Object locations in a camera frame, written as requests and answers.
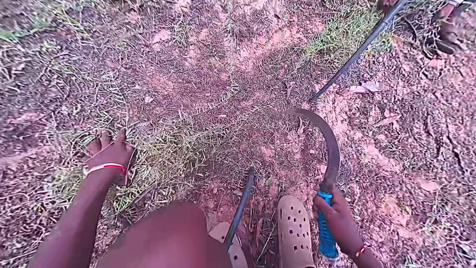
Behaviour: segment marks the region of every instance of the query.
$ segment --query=metal rod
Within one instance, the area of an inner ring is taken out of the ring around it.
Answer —
[[[325,84],[316,94],[313,94],[310,99],[311,102],[315,102],[326,90],[336,82],[337,79],[349,68],[349,66],[354,63],[361,53],[370,45],[370,43],[380,34],[380,32],[388,25],[388,22],[396,15],[396,13],[405,5],[407,0],[400,0],[397,5],[385,16],[381,21],[378,22],[374,31],[367,37],[365,42],[359,47],[359,49],[350,57],[350,59],[340,68],[340,70],[334,74],[334,76]]]
[[[235,216],[233,217],[233,221],[231,222],[230,229],[228,229],[227,236],[225,237],[224,244],[225,244],[225,247],[227,248],[227,251],[232,244],[233,237],[235,236],[235,233],[238,228],[238,224],[241,220],[241,216],[243,215],[243,210],[245,210],[246,203],[248,201],[248,196],[249,196],[249,193],[251,192],[251,187],[253,186],[254,177],[255,177],[255,168],[250,167],[248,171],[248,181],[246,181],[245,190],[243,191],[243,194],[241,195],[241,199],[235,211]]]

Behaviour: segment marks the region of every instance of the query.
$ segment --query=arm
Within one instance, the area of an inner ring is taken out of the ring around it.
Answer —
[[[88,149],[93,157],[86,161],[89,168],[117,163],[128,167],[133,148],[124,143],[120,132],[114,143],[109,133],[93,140]],[[102,204],[109,187],[122,176],[120,168],[103,168],[91,172],[81,183],[68,210],[46,240],[40,245],[29,268],[87,268],[91,261],[96,229]]]
[[[382,268],[372,251],[367,248],[358,257],[356,253],[364,246],[364,241],[360,237],[357,226],[352,219],[352,212],[346,199],[337,189],[332,189],[332,207],[326,201],[316,195],[314,197],[313,212],[317,217],[321,211],[326,218],[330,232],[334,236],[342,253],[347,254],[359,268]]]

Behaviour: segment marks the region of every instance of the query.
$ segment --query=blue sickle handle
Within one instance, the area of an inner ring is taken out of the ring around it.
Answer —
[[[317,194],[331,206],[331,193],[318,191]],[[336,248],[336,240],[330,233],[330,230],[327,227],[327,221],[321,211],[319,211],[319,250],[324,254],[324,256],[329,258],[337,258],[339,255]]]

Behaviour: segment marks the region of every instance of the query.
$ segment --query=knee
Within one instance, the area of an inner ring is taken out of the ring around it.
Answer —
[[[202,209],[192,202],[172,202],[149,216],[152,221],[175,228],[207,230],[207,221]]]

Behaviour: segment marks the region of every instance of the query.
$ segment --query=red bracelet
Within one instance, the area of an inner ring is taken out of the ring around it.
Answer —
[[[105,164],[102,164],[102,165],[98,165],[98,166],[95,166],[93,167],[92,169],[90,169],[87,173],[86,173],[86,176],[89,175],[91,172],[93,171],[96,171],[96,170],[100,170],[100,169],[103,169],[103,168],[106,168],[106,167],[118,167],[122,170],[122,173],[123,175],[126,175],[126,168],[121,165],[121,164],[117,164],[117,163],[105,163]]]

